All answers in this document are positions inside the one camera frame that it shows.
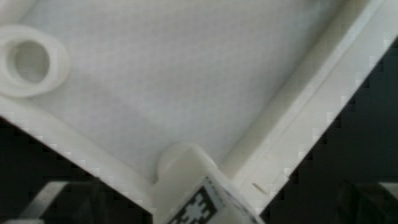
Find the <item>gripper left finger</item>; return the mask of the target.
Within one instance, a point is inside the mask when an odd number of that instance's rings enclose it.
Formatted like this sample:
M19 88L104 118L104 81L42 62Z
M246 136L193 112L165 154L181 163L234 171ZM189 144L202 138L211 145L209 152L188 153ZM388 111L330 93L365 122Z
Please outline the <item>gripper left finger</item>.
M94 224L92 189L92 182L47 182L10 224Z

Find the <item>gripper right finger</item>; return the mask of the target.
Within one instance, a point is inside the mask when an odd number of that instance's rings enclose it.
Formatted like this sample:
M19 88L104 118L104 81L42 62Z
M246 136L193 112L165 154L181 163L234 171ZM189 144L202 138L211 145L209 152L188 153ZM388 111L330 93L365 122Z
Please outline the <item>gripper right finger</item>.
M342 182L335 224L398 224L398 182Z

